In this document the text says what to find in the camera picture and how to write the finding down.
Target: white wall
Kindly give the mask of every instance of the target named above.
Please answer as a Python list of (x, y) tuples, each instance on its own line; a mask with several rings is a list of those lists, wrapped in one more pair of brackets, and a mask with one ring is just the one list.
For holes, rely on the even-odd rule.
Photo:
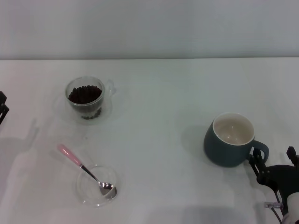
[(299, 56), (299, 0), (0, 0), (0, 59)]

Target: pink spoon handle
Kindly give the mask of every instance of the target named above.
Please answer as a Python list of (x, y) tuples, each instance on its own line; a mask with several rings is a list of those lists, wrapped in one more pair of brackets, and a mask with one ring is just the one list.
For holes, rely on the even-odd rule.
[(65, 145), (59, 144), (57, 149), (67, 158), (72, 160), (77, 166), (80, 167), (82, 165), (81, 161)]

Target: white table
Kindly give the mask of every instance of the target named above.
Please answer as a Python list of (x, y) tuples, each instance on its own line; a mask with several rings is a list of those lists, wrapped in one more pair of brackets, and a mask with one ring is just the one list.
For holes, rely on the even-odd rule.
[[(0, 126), (1, 224), (274, 224), (274, 193), (248, 164), (222, 168), (203, 153), (213, 118), (239, 112), (270, 148), (267, 165), (299, 153), (299, 58), (1, 61), (10, 108)], [(96, 126), (63, 116), (65, 85), (113, 80), (111, 114)], [(92, 208), (76, 197), (86, 165), (113, 167), (119, 195)]]

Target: mug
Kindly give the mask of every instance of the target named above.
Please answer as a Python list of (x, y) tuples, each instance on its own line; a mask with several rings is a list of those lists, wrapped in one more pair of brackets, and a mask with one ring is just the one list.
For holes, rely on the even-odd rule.
[(238, 113), (223, 113), (210, 125), (204, 140), (204, 150), (213, 163), (235, 167), (249, 159), (251, 148), (254, 147), (264, 153), (265, 163), (269, 148), (254, 138), (254, 128), (248, 118)]

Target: spoon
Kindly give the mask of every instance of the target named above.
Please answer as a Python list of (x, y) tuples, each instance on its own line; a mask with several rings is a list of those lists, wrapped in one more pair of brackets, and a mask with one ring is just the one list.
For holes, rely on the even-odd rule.
[[(86, 173), (88, 173), (100, 186), (100, 192), (102, 195), (106, 195), (109, 193), (109, 191), (113, 188), (113, 185), (110, 183), (103, 183), (99, 181), (82, 163), (81, 161), (71, 152), (70, 149), (68, 149), (65, 145), (59, 144), (57, 146), (57, 149), (65, 155), (67, 158), (69, 158), (71, 161), (73, 161), (77, 166), (82, 168)], [(114, 198), (117, 194), (116, 188), (114, 188), (114, 191), (112, 194), (108, 196), (108, 198)]]

